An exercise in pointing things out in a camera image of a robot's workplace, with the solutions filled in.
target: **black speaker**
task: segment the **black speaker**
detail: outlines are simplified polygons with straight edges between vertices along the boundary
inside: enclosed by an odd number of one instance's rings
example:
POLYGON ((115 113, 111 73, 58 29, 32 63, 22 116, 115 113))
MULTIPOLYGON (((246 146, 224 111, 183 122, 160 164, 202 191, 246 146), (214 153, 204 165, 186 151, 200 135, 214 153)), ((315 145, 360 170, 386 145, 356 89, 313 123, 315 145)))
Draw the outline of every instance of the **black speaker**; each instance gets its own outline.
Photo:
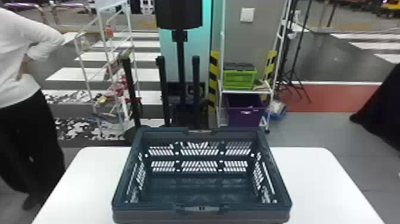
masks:
POLYGON ((203 25, 202 0, 155 0, 157 27, 187 30, 203 25))

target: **light switch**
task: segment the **light switch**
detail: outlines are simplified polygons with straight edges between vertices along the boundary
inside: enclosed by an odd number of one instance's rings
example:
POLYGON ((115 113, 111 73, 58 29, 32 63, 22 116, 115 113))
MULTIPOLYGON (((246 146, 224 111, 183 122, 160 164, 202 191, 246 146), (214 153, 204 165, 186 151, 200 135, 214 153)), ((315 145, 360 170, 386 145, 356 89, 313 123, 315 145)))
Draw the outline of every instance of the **light switch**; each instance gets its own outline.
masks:
POLYGON ((254 20, 254 8, 242 8, 240 21, 251 23, 254 20))

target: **red floor mat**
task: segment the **red floor mat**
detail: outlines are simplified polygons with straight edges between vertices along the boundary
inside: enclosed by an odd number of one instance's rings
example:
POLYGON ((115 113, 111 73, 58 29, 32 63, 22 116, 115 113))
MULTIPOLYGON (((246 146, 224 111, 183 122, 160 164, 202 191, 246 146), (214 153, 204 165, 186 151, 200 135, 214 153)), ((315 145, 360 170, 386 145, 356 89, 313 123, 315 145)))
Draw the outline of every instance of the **red floor mat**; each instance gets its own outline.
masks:
POLYGON ((280 100, 289 106, 290 112, 356 112, 372 96, 379 86, 305 85, 312 103, 304 93, 303 99, 293 90, 280 94, 280 100))

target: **yellow black hazard tape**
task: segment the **yellow black hazard tape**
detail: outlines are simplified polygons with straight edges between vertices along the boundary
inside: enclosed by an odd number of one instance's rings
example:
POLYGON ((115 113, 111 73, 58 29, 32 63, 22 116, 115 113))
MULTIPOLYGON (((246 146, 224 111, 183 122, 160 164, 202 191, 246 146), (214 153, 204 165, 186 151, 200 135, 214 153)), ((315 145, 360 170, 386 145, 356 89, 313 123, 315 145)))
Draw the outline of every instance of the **yellow black hazard tape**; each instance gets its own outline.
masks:
POLYGON ((269 51, 268 56, 267 56, 267 62, 265 64, 265 75, 267 78, 267 81, 270 85, 272 85, 272 78, 274 77, 274 68, 275 68, 275 58, 276 58, 277 52, 276 51, 269 51))
POLYGON ((215 112, 217 105, 217 89, 218 89, 218 60, 220 53, 211 51, 210 53, 210 81, 208 83, 208 112, 215 112))
MULTIPOLYGON (((267 61, 265 62, 264 78, 270 84, 271 88, 273 85, 274 69, 275 69, 275 58, 277 51, 269 51, 267 55, 267 61)), ((261 100, 266 100, 268 95, 262 95, 261 100)))

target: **shopping basket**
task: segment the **shopping basket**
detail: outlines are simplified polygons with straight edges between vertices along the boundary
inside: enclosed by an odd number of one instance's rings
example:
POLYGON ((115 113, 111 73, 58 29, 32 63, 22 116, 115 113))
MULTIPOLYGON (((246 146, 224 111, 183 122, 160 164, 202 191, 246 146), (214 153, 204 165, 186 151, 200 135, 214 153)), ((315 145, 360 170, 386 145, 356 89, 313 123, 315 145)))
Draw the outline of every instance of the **shopping basket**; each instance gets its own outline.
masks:
POLYGON ((112 200, 117 223, 284 223, 291 206, 258 128, 139 129, 112 200))

